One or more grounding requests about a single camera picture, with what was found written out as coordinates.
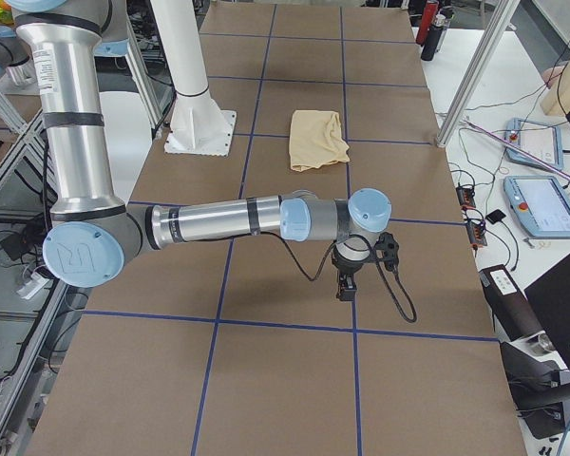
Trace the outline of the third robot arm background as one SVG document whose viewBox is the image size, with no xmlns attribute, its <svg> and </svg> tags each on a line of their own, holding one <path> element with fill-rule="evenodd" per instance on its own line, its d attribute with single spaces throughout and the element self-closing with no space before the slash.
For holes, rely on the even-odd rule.
<svg viewBox="0 0 570 456">
<path fill-rule="evenodd" d="M 0 26 L 0 77 L 7 74 L 16 86 L 36 81 L 34 63 L 12 28 Z"/>
</svg>

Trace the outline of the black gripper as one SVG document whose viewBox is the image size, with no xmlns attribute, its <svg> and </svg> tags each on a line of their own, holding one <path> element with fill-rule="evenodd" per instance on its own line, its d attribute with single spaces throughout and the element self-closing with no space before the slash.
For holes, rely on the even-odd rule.
<svg viewBox="0 0 570 456">
<path fill-rule="evenodd" d="M 357 286 L 354 274 L 368 263 L 381 263 L 388 272 L 398 272 L 399 243 L 391 233 L 372 234 L 370 237 L 351 234 L 336 244 L 332 253 L 332 264 L 339 271 L 336 291 L 339 301 L 355 300 Z"/>
</svg>

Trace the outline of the black monitor arm base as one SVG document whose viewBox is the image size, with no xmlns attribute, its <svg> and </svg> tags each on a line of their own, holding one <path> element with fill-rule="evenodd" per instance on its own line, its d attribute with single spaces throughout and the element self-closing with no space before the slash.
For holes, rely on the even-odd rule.
<svg viewBox="0 0 570 456">
<path fill-rule="evenodd" d="M 536 439 L 564 432 L 570 423 L 570 371 L 500 344 L 509 389 L 519 415 Z"/>
</svg>

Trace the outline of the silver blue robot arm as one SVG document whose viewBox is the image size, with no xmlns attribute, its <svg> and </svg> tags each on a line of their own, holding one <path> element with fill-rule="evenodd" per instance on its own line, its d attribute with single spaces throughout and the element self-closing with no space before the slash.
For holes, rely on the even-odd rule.
<svg viewBox="0 0 570 456">
<path fill-rule="evenodd" d="M 48 269 L 65 283 L 93 288 L 139 254 L 184 242 L 272 235 L 283 243 L 325 240 L 338 271 L 337 297 L 353 299 L 354 274 L 373 264 L 398 269 L 387 232 L 390 201 L 365 188 L 348 199 L 308 191 L 209 204 L 131 209 L 115 194 L 106 148 L 95 54 L 127 48 L 122 1 L 15 1 L 16 32 L 30 47 L 58 199 L 43 243 Z"/>
</svg>

